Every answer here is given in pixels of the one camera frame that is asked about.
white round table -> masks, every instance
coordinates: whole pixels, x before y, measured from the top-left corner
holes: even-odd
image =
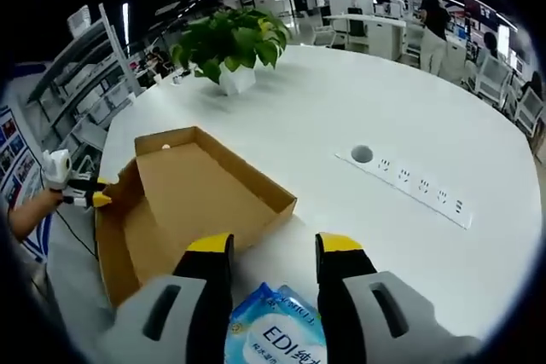
[[[116,180],[134,139],[198,125],[298,197],[291,222],[236,259],[235,302],[262,281],[316,303],[314,235],[347,234],[435,306],[455,335],[485,339],[534,267],[542,211],[525,137],[473,95],[409,66],[288,46],[275,71],[232,97],[206,78],[166,78],[113,120],[101,176]],[[465,230],[335,157],[389,147],[473,209]]]

open cardboard box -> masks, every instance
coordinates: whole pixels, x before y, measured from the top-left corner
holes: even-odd
[[[293,195],[197,127],[141,136],[135,149],[105,190],[113,203],[96,212],[102,278],[115,307],[172,273],[194,240],[230,232],[240,251],[293,213]]]

white power strip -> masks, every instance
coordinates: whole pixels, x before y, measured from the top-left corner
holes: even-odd
[[[415,167],[375,150],[372,151],[364,145],[356,146],[347,153],[337,153],[335,156],[359,170],[378,177],[460,227],[470,228],[473,213],[469,203],[452,190],[436,183],[430,176],[425,176]]]

potted plant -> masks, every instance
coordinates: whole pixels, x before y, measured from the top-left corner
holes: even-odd
[[[196,64],[196,77],[211,79],[231,95],[256,82],[257,57],[264,66],[275,68],[290,36],[271,14],[256,9],[218,11],[206,21],[190,24],[171,54],[186,70],[190,62]]]

green leaves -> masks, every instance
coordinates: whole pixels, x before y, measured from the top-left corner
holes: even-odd
[[[278,54],[274,43],[262,42],[256,44],[256,53],[258,53],[258,57],[264,63],[264,66],[271,64],[275,68]]]
[[[290,37],[286,26],[271,14],[256,9],[228,10],[190,24],[171,55],[184,68],[195,63],[199,67],[196,77],[218,84],[222,62],[234,72],[240,66],[254,68],[258,56],[264,65],[276,67]]]

